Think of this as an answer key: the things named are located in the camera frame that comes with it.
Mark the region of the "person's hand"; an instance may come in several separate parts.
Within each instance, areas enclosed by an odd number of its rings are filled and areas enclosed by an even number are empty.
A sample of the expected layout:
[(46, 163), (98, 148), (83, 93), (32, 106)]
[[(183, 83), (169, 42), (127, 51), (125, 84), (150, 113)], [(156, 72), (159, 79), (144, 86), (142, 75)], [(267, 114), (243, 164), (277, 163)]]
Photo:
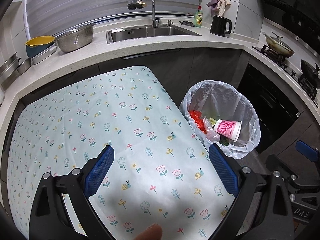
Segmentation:
[(161, 240), (162, 236), (162, 227), (159, 224), (154, 223), (137, 235), (134, 240)]

